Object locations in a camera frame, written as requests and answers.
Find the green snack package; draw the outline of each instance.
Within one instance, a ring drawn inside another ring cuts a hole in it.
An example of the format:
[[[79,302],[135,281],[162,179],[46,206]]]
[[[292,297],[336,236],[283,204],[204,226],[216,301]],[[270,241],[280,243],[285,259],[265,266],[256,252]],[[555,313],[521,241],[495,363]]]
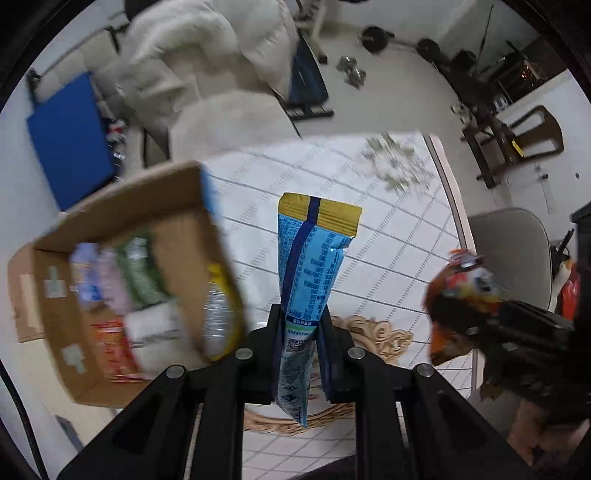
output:
[[[151,243],[151,234],[142,232],[116,249],[117,266],[123,273],[129,295],[140,309],[170,299],[156,266]]]

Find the gray chair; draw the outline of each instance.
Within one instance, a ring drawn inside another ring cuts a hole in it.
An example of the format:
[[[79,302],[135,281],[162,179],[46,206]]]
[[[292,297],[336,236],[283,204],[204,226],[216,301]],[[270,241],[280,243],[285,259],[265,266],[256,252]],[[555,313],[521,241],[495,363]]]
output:
[[[495,275],[508,299],[547,310],[552,292],[550,244],[542,223],[519,208],[497,210],[468,219],[476,253]]]

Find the blue panel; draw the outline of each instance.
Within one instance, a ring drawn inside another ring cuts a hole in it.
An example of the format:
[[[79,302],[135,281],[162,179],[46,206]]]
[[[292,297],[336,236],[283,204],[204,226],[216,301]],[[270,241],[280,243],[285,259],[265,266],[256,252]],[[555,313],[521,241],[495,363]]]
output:
[[[67,210],[115,175],[87,73],[39,105],[28,124],[60,210]]]

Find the dark blue stripe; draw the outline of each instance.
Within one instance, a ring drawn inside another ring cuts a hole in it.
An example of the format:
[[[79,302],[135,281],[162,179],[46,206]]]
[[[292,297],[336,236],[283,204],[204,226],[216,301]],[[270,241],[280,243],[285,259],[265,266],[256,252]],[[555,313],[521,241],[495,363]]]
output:
[[[318,221],[318,211],[320,209],[320,199],[318,197],[310,197],[310,204],[308,205],[308,215],[306,221],[301,224],[297,231],[294,241],[291,244],[290,254],[287,257],[287,265],[285,266],[285,275],[283,277],[283,287],[281,289],[281,308],[287,314],[287,305],[289,304],[291,288],[296,276],[297,264],[300,260],[301,249],[306,243],[308,235]]]

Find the grid patterned tablecloth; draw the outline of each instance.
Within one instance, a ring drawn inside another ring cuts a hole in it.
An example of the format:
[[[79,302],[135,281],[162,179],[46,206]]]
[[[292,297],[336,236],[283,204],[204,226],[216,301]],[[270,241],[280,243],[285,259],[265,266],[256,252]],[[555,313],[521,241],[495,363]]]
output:
[[[425,288],[446,265],[449,251],[466,246],[469,232],[467,222],[462,222],[458,214],[463,212],[463,207],[457,208],[461,199],[449,186],[449,166],[447,170],[442,168],[431,139],[419,133],[390,136],[413,147],[434,174],[428,191],[396,192],[388,190],[376,176],[360,174],[360,153],[368,135],[250,147],[205,162],[218,196],[218,221],[252,327],[264,326],[270,305],[280,300],[279,198],[284,192],[303,193],[363,208],[357,237],[347,251],[328,301],[331,314],[388,320],[393,328],[413,334],[413,342],[398,365],[412,367],[429,362],[431,326],[422,308]],[[438,367],[465,396],[470,393],[471,368],[471,354]],[[327,433],[335,429],[339,430],[335,426]],[[313,432],[290,439],[249,433],[245,437],[245,478],[289,478],[286,471],[310,470],[327,459],[348,455],[351,429],[350,425],[341,428],[338,439],[332,438],[336,433],[330,433],[331,438],[323,441],[333,443],[315,448],[306,447]],[[316,434],[319,437],[315,441],[322,443],[322,433]],[[280,448],[275,444],[304,439],[301,445],[296,442],[298,448],[294,451],[295,445]]]

